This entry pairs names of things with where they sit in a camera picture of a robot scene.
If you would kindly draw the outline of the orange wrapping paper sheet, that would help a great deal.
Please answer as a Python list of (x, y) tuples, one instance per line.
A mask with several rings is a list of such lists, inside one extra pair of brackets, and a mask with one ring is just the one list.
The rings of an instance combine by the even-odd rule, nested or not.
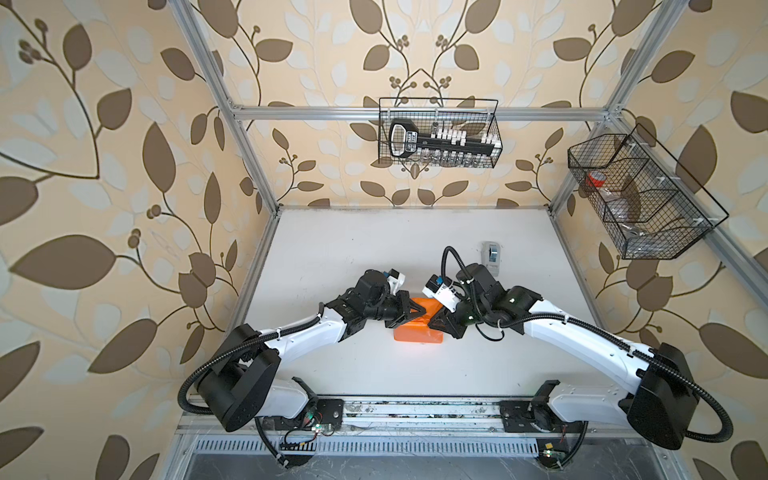
[(441, 344), (443, 332), (428, 326), (431, 318), (443, 307), (435, 299), (415, 298), (414, 302), (423, 307), (426, 313), (394, 329), (394, 340), (408, 343)]

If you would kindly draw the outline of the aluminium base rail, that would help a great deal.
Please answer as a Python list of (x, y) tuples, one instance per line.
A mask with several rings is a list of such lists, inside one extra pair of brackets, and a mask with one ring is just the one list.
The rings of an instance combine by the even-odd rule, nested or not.
[(627, 427), (596, 421), (586, 427), (536, 427), (526, 397), (325, 395), (305, 426), (268, 417), (227, 433), (214, 417), (185, 414), (172, 456), (267, 455), (277, 450), (309, 457), (534, 458), (549, 448), (567, 452), (578, 438), (647, 444)]

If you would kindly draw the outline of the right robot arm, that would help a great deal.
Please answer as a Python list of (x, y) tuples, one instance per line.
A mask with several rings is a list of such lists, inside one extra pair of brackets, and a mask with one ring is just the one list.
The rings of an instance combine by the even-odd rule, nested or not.
[(456, 339), (470, 325), (510, 329), (565, 351), (610, 380), (608, 386), (545, 381), (523, 415), (539, 430), (577, 422), (613, 424), (628, 426), (659, 447), (681, 448), (701, 396), (679, 350), (618, 337), (523, 286), (506, 289), (480, 264), (469, 265), (455, 280), (434, 275), (423, 292), (442, 306), (430, 319), (432, 329)]

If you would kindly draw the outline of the black tool set in basket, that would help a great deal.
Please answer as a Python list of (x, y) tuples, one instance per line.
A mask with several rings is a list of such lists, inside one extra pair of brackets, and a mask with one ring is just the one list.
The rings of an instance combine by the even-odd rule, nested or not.
[(418, 127), (412, 120), (396, 118), (390, 123), (384, 137), (384, 145), (393, 158), (407, 159), (418, 155), (426, 159), (428, 154), (470, 160), (492, 160), (503, 151), (503, 144), (496, 134), (484, 132), (479, 139), (465, 130), (445, 129), (432, 123)]

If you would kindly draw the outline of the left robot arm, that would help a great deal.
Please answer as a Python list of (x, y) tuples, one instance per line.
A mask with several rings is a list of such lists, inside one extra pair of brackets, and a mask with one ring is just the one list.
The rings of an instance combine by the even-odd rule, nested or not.
[(187, 413), (212, 415), (227, 432), (261, 417), (303, 419), (314, 393), (303, 380), (278, 377), (281, 367), (363, 329), (369, 320), (394, 329), (427, 314), (403, 290), (396, 270), (366, 271), (356, 285), (321, 303), (318, 313), (268, 331), (241, 325), (230, 332), (212, 358), (182, 384), (177, 401)]

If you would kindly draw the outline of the red capped item in basket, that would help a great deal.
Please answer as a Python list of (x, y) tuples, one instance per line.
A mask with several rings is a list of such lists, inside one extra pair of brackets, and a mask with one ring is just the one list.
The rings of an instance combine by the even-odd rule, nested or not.
[(603, 171), (591, 170), (585, 177), (585, 185), (592, 190), (599, 190), (604, 187), (607, 176)]

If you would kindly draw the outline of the white tape dispenser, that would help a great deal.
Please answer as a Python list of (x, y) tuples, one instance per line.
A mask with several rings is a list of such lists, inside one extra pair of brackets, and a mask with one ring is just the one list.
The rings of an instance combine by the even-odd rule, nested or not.
[(484, 242), (481, 248), (481, 263), (495, 278), (500, 273), (500, 245), (496, 242)]

